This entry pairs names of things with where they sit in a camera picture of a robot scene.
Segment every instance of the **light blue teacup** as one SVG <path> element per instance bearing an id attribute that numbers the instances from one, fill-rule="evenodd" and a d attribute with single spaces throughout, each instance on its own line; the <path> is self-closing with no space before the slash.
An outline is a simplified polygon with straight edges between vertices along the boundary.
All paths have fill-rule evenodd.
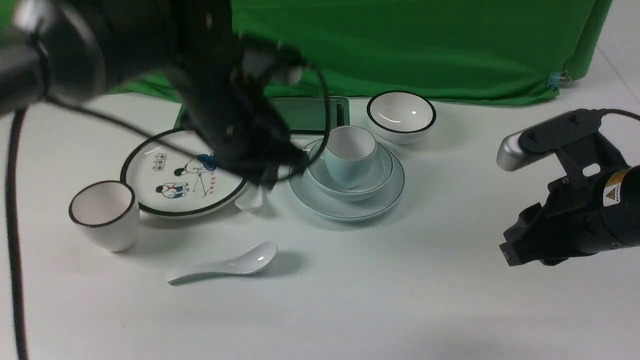
<path id="1" fill-rule="evenodd" d="M 323 153 L 329 175 L 338 185 L 355 188 L 367 177 L 377 146 L 375 137 L 361 127 L 336 127 Z"/>

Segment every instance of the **blue-rimmed plate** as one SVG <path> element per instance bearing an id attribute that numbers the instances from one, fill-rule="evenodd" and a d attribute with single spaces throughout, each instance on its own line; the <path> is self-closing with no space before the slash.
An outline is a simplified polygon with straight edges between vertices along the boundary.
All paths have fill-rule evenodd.
<path id="1" fill-rule="evenodd" d="M 195 154 L 189 159 L 156 142 Z M 165 218 L 199 217 L 232 202 L 246 185 L 216 168 L 215 154 L 192 131 L 174 129 L 143 142 L 122 165 L 120 180 L 136 192 L 140 209 Z"/>
<path id="2" fill-rule="evenodd" d="M 362 201 L 349 202 L 330 197 L 318 188 L 309 172 L 292 178 L 289 185 L 302 205 L 320 217 L 339 222 L 369 220 L 391 210 L 404 190 L 404 168 L 397 156 L 391 151 L 389 153 L 393 159 L 393 171 L 388 183 L 374 197 Z"/>

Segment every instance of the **saucer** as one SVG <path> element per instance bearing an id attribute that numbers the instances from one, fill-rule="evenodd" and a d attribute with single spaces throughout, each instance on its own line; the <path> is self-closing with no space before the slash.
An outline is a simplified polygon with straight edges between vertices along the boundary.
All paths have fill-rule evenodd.
<path id="1" fill-rule="evenodd" d="M 320 140 L 316 140 L 305 147 L 306 149 L 311 148 L 309 156 L 313 156 L 318 152 L 319 144 Z M 319 158 L 311 165 L 309 174 L 320 190 L 331 197 L 345 201 L 364 200 L 375 195 L 388 183 L 394 168 L 391 154 L 382 144 L 378 143 L 373 156 L 376 157 L 376 161 L 367 174 L 367 177 L 363 180 L 362 184 L 352 189 L 346 189 L 338 185 L 331 178 L 323 158 Z"/>
<path id="2" fill-rule="evenodd" d="M 198 154 L 188 158 L 167 149 L 161 138 Z M 173 129 L 140 144 L 122 165 L 120 180 L 130 185 L 140 209 L 165 218 L 198 217 L 216 211 L 242 192 L 246 180 L 217 169 L 215 155 L 192 131 Z"/>
<path id="3" fill-rule="evenodd" d="M 289 181 L 293 194 L 303 206 L 320 217 L 339 222 L 356 222 L 379 217 L 397 204 L 404 190 L 404 169 L 397 156 L 390 152 L 393 171 L 387 185 L 376 196 L 348 202 L 327 196 L 313 180 L 309 172 Z"/>

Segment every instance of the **cable clip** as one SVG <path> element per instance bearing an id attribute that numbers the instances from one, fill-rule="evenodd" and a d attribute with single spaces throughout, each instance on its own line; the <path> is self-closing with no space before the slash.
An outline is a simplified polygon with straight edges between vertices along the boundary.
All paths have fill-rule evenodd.
<path id="1" fill-rule="evenodd" d="M 547 88 L 557 89 L 560 86 L 569 85 L 572 82 L 567 70 L 562 72 L 552 72 L 547 82 Z"/>

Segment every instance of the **white cup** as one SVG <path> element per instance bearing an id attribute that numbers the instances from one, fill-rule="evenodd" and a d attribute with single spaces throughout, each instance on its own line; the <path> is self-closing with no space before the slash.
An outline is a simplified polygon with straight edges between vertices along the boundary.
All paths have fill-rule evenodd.
<path id="1" fill-rule="evenodd" d="M 347 189 L 358 186 L 374 163 L 377 146 L 375 137 L 361 127 L 336 127 L 329 135 L 323 154 L 329 175 Z"/>
<path id="2" fill-rule="evenodd" d="M 96 245 L 113 252 L 138 239 L 140 210 L 131 186 L 115 180 L 91 184 L 71 200 L 69 217 Z"/>

